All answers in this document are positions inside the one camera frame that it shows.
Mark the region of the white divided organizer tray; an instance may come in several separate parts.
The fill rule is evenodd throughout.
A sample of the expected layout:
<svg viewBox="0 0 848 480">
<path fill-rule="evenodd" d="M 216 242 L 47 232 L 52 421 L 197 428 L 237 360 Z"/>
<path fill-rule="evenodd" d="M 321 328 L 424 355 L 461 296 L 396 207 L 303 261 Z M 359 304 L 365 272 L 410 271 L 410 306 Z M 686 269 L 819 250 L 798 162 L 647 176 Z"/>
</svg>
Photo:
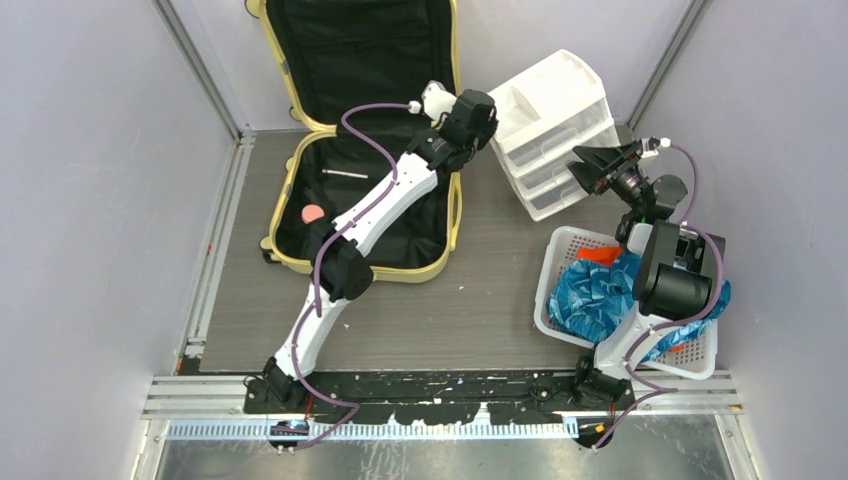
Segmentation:
<svg viewBox="0 0 848 480">
<path fill-rule="evenodd" d="M 560 49 L 489 92 L 499 125 L 491 141 L 507 180 L 540 222 L 587 197 L 569 166 L 576 146 L 619 144 L 600 76 Z"/>
</svg>

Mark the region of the clear bottle pink cap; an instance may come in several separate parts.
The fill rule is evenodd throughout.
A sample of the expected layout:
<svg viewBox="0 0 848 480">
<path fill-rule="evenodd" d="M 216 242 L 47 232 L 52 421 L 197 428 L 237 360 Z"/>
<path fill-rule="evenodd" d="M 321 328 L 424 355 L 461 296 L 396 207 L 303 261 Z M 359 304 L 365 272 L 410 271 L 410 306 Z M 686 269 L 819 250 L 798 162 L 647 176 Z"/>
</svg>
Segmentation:
<svg viewBox="0 0 848 480">
<path fill-rule="evenodd" d="M 300 212 L 301 221 L 304 224 L 312 224 L 326 218 L 325 210 L 317 204 L 307 204 L 302 207 Z"/>
</svg>

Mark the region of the white perforated plastic basket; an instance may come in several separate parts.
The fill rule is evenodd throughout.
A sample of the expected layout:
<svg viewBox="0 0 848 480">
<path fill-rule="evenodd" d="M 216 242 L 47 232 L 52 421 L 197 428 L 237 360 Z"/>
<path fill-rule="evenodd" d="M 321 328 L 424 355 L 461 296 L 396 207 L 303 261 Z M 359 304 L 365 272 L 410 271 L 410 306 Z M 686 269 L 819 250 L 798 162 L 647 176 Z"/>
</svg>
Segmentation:
<svg viewBox="0 0 848 480">
<path fill-rule="evenodd" d="M 709 315 L 680 328 L 644 315 L 634 298 L 652 226 L 637 225 L 625 246 L 608 235 L 560 227 L 550 239 L 535 294 L 534 323 L 552 338 L 589 349 L 591 369 L 629 380 L 640 366 L 691 380 L 715 371 L 717 319 L 731 298 L 725 284 Z"/>
</svg>

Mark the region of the blue patterned garment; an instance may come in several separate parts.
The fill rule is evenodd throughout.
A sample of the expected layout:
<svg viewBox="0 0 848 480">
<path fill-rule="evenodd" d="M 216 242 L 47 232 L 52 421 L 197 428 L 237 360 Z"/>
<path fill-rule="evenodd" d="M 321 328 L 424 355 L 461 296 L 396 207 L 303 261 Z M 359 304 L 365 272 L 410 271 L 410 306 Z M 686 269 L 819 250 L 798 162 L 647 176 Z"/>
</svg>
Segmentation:
<svg viewBox="0 0 848 480">
<path fill-rule="evenodd" d="M 560 331 L 597 344 L 607 339 L 634 306 L 641 257 L 626 251 L 609 267 L 586 260 L 567 266 L 545 309 Z"/>
</svg>

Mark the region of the orange garment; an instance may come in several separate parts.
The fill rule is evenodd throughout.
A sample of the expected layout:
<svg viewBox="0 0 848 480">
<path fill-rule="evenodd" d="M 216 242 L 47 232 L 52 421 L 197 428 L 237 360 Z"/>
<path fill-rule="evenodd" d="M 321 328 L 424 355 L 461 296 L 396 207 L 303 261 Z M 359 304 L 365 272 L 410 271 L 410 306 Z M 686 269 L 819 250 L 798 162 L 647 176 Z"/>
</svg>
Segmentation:
<svg viewBox="0 0 848 480">
<path fill-rule="evenodd" d="M 609 267 L 612 266 L 625 252 L 626 250 L 624 248 L 618 246 L 604 246 L 596 248 L 580 247 L 577 250 L 576 259 L 586 260 Z"/>
</svg>

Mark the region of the yellow hard-shell suitcase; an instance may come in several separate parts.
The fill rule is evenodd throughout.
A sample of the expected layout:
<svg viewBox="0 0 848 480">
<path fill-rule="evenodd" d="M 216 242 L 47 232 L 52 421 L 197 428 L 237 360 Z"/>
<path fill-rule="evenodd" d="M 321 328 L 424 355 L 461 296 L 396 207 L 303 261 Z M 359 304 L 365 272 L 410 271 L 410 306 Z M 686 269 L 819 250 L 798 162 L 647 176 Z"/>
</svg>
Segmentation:
<svg viewBox="0 0 848 480">
<path fill-rule="evenodd" d="M 320 205 L 335 217 L 361 200 L 390 170 L 352 126 L 400 156 L 427 118 L 393 109 L 420 97 L 431 80 L 459 87 L 457 5 L 453 1 L 250 1 L 292 102 L 308 134 L 286 163 L 286 177 L 260 250 L 269 263 L 311 270 L 308 228 L 300 212 Z M 323 169 L 366 174 L 327 175 Z"/>
</svg>

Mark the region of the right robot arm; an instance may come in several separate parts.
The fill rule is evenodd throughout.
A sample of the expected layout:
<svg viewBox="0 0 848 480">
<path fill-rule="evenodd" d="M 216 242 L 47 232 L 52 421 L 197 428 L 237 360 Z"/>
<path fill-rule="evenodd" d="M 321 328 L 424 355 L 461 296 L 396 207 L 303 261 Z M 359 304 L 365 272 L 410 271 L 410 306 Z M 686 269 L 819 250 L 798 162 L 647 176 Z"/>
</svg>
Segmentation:
<svg viewBox="0 0 848 480">
<path fill-rule="evenodd" d="M 705 319 L 721 293 L 723 239 L 670 219 L 683 200 L 695 200 L 696 183 L 672 174 L 650 179 L 640 167 L 671 145 L 667 138 L 649 137 L 573 149 L 579 160 L 569 170 L 580 187 L 594 195 L 611 190 L 629 206 L 615 238 L 641 258 L 632 308 L 607 339 L 578 361 L 571 395 L 585 409 L 617 404 L 637 381 L 635 371 L 650 350 Z"/>
</svg>

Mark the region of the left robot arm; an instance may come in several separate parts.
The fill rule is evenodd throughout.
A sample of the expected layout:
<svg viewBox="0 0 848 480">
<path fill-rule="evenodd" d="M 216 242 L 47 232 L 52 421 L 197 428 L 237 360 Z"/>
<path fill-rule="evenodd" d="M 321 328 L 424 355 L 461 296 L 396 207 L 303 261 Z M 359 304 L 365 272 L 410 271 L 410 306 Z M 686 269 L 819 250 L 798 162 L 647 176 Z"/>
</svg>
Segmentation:
<svg viewBox="0 0 848 480">
<path fill-rule="evenodd" d="M 455 96 L 432 81 L 420 99 L 392 106 L 424 115 L 434 123 L 414 135 L 404 152 L 395 157 L 349 121 L 353 114 L 377 107 L 375 103 L 352 107 L 341 116 L 340 123 L 380 153 L 389 163 L 389 172 L 335 218 L 329 218 L 314 204 L 301 210 L 316 249 L 311 259 L 311 283 L 286 341 L 263 369 L 268 398 L 284 413 L 304 406 L 306 378 L 313 372 L 332 326 L 345 307 L 373 283 L 368 256 L 377 241 L 409 207 L 438 186 L 440 175 L 460 171 L 489 142 L 498 126 L 491 96 L 472 89 Z"/>
</svg>

